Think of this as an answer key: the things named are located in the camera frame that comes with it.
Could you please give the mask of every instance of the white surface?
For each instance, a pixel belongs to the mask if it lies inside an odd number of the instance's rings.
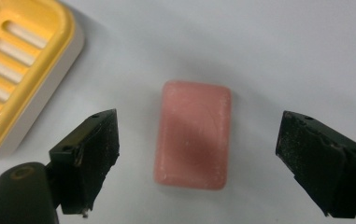
[[[12,81],[14,84],[18,84],[22,80],[22,74],[12,70],[2,63],[0,63],[0,76]]]
[[[0,39],[0,51],[17,60],[20,63],[30,67],[35,62],[35,56],[17,48],[16,46]]]
[[[93,113],[117,108],[121,157],[86,220],[61,223],[356,223],[324,217],[275,156],[284,109],[356,141],[356,1],[66,0],[87,43],[0,174],[48,150]],[[222,191],[152,180],[169,79],[234,92]]]
[[[15,36],[25,40],[26,42],[36,46],[39,49],[43,49],[47,45],[47,40],[43,37],[33,33],[21,26],[19,24],[9,21],[6,23],[6,30]]]

